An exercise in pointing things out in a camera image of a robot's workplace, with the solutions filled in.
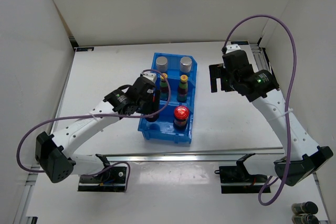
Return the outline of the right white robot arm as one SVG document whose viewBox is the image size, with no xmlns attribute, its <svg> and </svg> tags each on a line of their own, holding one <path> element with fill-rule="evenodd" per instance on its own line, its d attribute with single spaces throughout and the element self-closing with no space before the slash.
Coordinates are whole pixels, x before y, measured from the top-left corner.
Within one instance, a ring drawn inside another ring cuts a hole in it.
<svg viewBox="0 0 336 224">
<path fill-rule="evenodd" d="M 236 91 L 246 97 L 264 116 L 285 150 L 285 157 L 276 161 L 255 153 L 243 156 L 231 169 L 232 177 L 247 182 L 254 175 L 276 176 L 294 186 L 333 156 L 331 148 L 320 146 L 286 107 L 279 84 L 269 71 L 255 72 L 238 45 L 227 46 L 222 58 L 223 63 L 209 66 L 211 92 L 217 92 L 216 80 L 220 79 L 223 91 Z"/>
</svg>

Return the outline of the yellow-cap sauce bottle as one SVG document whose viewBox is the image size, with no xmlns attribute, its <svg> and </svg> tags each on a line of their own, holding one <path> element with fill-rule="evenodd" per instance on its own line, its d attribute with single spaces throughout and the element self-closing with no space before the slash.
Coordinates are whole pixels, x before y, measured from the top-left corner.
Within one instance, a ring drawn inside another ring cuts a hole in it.
<svg viewBox="0 0 336 224">
<path fill-rule="evenodd" d="M 160 76 L 160 99 L 163 101 L 167 101 L 169 97 L 169 89 L 165 78 L 167 79 L 168 76 L 166 73 L 163 73 Z"/>
<path fill-rule="evenodd" d="M 183 74 L 180 76 L 180 82 L 177 89 L 177 97 L 178 102 L 186 102 L 187 93 L 188 93 L 188 76 Z"/>
</svg>

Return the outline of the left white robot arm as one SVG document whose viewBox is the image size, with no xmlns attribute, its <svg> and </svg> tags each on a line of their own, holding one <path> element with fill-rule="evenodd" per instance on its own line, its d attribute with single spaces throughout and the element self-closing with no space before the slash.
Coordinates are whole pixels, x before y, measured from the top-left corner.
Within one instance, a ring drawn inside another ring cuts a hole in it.
<svg viewBox="0 0 336 224">
<path fill-rule="evenodd" d="M 85 119 L 78 119 L 53 134 L 36 138 L 35 158 L 52 183 L 69 175 L 90 174 L 98 182 L 110 176 L 108 161 L 100 154 L 80 155 L 76 150 L 105 127 L 117 123 L 123 115 L 152 114 L 159 109 L 154 73 L 141 74 L 132 85 L 124 85 L 107 94 Z"/>
</svg>

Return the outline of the red-lid sauce jar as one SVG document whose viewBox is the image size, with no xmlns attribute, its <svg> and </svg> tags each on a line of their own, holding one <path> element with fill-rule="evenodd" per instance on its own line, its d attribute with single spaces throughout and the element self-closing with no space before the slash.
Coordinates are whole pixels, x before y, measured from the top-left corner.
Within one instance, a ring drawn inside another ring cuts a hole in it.
<svg viewBox="0 0 336 224">
<path fill-rule="evenodd" d="M 160 114 L 156 114 L 154 116 L 151 117 L 147 117 L 145 118 L 148 122 L 155 122 L 158 118 L 159 118 Z"/>
<path fill-rule="evenodd" d="M 190 111 L 184 105 L 179 105 L 174 109 L 174 127 L 182 130 L 187 126 L 187 120 L 189 118 Z"/>
</svg>

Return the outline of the blue-label shaker can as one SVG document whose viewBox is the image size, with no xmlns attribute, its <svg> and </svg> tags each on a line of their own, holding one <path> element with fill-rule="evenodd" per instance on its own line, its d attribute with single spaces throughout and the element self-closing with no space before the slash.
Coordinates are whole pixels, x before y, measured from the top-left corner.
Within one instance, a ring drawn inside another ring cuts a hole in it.
<svg viewBox="0 0 336 224">
<path fill-rule="evenodd" d="M 161 73 L 167 73 L 168 59 L 164 56 L 157 57 L 155 61 L 156 69 Z"/>
<path fill-rule="evenodd" d="M 192 69 L 192 59 L 190 57 L 182 57 L 180 60 L 180 72 L 189 75 Z"/>
</svg>

